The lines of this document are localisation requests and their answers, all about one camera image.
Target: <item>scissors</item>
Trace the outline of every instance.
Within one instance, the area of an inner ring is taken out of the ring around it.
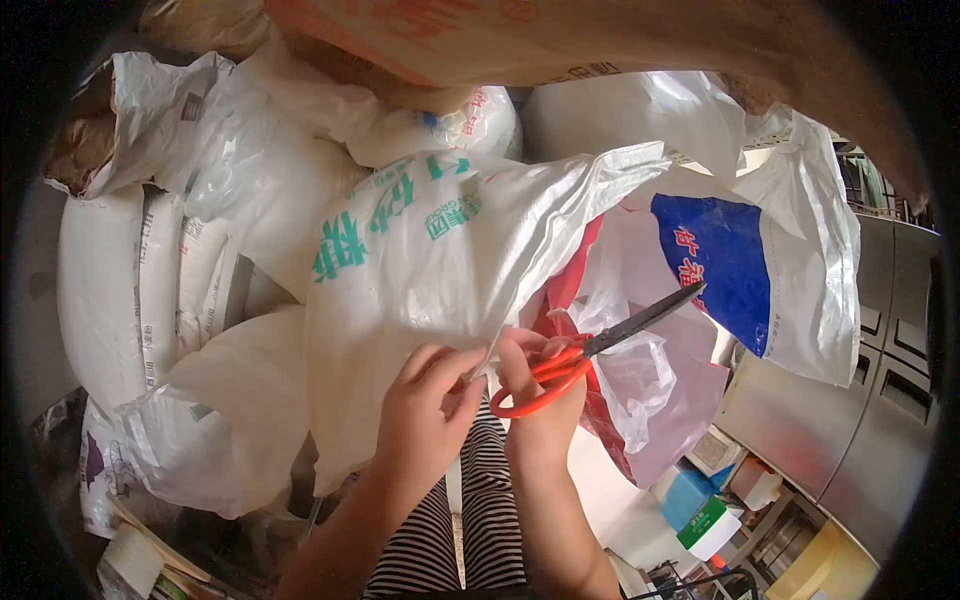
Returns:
[[[581,334],[574,338],[574,343],[557,356],[536,365],[530,372],[541,385],[559,380],[558,383],[551,385],[543,394],[535,397],[530,402],[522,406],[501,407],[500,404],[507,399],[510,391],[507,388],[501,388],[490,401],[491,412],[502,419],[519,419],[536,413],[539,409],[553,402],[560,396],[563,396],[567,390],[573,387],[573,384],[583,377],[593,367],[590,357],[607,348],[616,346],[620,342],[638,334],[650,325],[660,321],[667,315],[673,313],[678,308],[693,300],[707,287],[705,281],[691,283],[684,288],[667,296],[640,312],[633,317],[621,321],[620,323],[604,329],[594,336],[591,333]]]

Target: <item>cabinet door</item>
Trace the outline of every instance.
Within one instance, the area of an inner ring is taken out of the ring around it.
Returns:
[[[894,222],[857,215],[860,222],[860,265],[856,289],[860,298],[860,339],[883,348],[894,286]]]
[[[940,236],[928,229],[896,223],[894,239],[894,292],[883,351],[929,374],[926,305],[931,258],[939,253]]]
[[[820,498],[878,562],[913,505],[938,417],[929,379],[885,354],[850,449]]]
[[[853,383],[843,389],[745,355],[715,423],[819,498],[853,438],[879,359],[861,344]]]

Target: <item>right hand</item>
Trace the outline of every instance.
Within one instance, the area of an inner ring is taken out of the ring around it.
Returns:
[[[570,338],[547,338],[529,329],[507,327],[497,341],[500,384],[520,406],[543,394],[530,373],[528,360],[548,360],[573,344]],[[511,463],[521,468],[566,469],[566,454],[580,421],[587,398],[587,379],[581,377],[569,391],[536,413],[514,419],[507,433],[506,452]]]

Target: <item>striped clothing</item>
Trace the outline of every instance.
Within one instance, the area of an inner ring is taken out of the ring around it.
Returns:
[[[506,438],[484,398],[460,450],[467,589],[526,585]],[[363,597],[460,588],[443,478],[387,541]]]

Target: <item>scissor blade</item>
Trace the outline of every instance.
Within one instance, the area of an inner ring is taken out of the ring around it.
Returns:
[[[630,319],[621,321],[609,329],[604,329],[599,335],[584,342],[584,357],[590,358],[590,356],[599,354],[605,349],[616,346],[627,338],[638,334],[699,296],[705,287],[707,287],[705,281],[691,283],[663,300],[644,308]]]

